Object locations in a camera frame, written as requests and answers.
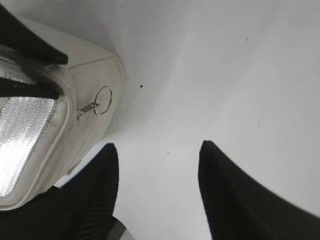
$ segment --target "white surface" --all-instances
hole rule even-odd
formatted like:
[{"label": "white surface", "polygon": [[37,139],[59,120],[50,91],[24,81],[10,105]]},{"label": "white surface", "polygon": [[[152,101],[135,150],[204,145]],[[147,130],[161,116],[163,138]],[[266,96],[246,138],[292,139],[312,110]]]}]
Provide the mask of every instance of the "white surface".
[{"label": "white surface", "polygon": [[125,230],[120,240],[135,240],[128,230]]},{"label": "white surface", "polygon": [[120,160],[114,216],[135,239],[211,238],[204,139],[320,216],[319,1],[38,2],[19,11],[124,61],[130,80],[105,142]]}]

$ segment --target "silver reflective panel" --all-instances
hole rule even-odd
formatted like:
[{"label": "silver reflective panel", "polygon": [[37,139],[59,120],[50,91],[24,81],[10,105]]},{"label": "silver reflective panel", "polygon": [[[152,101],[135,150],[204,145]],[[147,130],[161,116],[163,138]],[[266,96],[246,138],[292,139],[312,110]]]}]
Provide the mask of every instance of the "silver reflective panel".
[{"label": "silver reflective panel", "polygon": [[37,97],[1,98],[0,198],[9,197],[56,106]]}]

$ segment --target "white bag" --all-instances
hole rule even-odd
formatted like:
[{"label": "white bag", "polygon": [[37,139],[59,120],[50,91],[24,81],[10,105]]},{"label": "white bag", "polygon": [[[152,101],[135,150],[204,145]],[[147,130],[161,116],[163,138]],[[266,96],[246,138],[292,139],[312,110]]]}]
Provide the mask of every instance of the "white bag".
[{"label": "white bag", "polygon": [[[0,90],[3,82],[29,95],[0,96],[1,211],[46,192],[81,161],[104,136],[127,79],[112,52],[24,22],[69,55],[69,63],[46,66],[0,51]],[[56,99],[44,97],[47,89]]]}]

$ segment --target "black strap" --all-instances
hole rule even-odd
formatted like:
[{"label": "black strap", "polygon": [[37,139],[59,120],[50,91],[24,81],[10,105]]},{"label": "black strap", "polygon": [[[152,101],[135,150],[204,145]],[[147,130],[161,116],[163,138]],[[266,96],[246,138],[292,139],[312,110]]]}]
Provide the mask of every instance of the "black strap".
[{"label": "black strap", "polygon": [[320,218],[260,185],[211,141],[202,145],[198,179],[213,239],[320,239]]},{"label": "black strap", "polygon": [[59,92],[50,85],[28,84],[0,77],[0,98],[33,97],[58,99]]},{"label": "black strap", "polygon": [[64,65],[68,56],[35,35],[0,4],[0,45],[44,64]]},{"label": "black strap", "polygon": [[105,240],[115,224],[118,154],[107,144],[64,187],[0,211],[1,240]]}]

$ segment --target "metal ring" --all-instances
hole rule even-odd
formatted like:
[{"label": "metal ring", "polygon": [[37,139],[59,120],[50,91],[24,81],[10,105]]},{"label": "metal ring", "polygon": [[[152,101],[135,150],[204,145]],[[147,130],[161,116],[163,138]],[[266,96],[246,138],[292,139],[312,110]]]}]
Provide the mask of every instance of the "metal ring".
[{"label": "metal ring", "polygon": [[94,108],[94,114],[97,115],[97,116],[102,116],[102,115],[104,115],[104,114],[109,110],[109,108],[110,108],[110,106],[111,106],[111,104],[112,104],[113,94],[112,94],[112,90],[111,90],[111,88],[110,88],[109,86],[103,86],[103,87],[98,91],[98,93],[97,93],[96,96],[95,96],[94,103],[97,104],[97,105],[101,105],[101,103],[98,103],[98,102],[97,102],[98,97],[99,97],[100,93],[101,93],[104,89],[107,89],[107,88],[109,89],[111,98],[110,98],[110,100],[109,100],[108,106],[107,106],[107,108],[106,108],[105,111],[103,111],[103,112],[101,112],[101,113],[98,113],[98,112],[97,112],[97,108],[96,108],[96,107]]}]

